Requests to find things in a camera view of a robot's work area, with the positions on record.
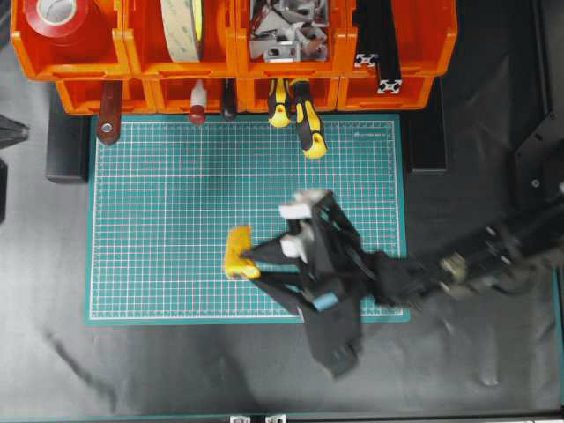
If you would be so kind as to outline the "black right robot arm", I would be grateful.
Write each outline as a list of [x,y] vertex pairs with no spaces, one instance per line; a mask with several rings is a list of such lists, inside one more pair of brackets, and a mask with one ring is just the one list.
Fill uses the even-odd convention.
[[227,237],[224,271],[270,295],[305,327],[314,360],[333,377],[354,369],[362,348],[361,301],[412,308],[446,295],[526,293],[563,265],[563,203],[555,200],[485,226],[447,248],[396,258],[368,251],[327,189],[299,191],[279,208],[287,229],[253,244],[248,226]]

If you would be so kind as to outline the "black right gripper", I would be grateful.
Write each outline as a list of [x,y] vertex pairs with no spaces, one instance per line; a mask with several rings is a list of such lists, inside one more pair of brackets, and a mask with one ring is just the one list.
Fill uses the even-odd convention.
[[241,259],[295,265],[300,273],[264,272],[254,284],[288,313],[302,317],[312,356],[333,378],[353,370],[362,349],[360,303],[368,295],[402,307],[422,266],[366,251],[359,232],[327,189],[300,190],[279,207],[283,235],[245,248]]

